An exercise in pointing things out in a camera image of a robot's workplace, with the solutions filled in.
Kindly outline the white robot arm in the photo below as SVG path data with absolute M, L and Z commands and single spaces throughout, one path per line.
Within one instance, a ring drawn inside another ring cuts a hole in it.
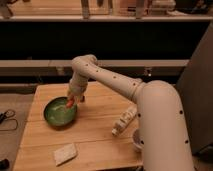
M 68 96 L 84 94 L 94 79 L 135 103 L 145 171 L 195 171 L 182 101 L 169 83 L 148 83 L 98 66 L 94 55 L 71 60 Z

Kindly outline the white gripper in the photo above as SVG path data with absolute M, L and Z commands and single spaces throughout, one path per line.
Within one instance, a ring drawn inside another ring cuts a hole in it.
M 80 97 L 84 96 L 87 89 L 87 79 L 85 77 L 74 75 L 69 81 L 68 99 L 74 98 L 76 102 L 80 102 Z

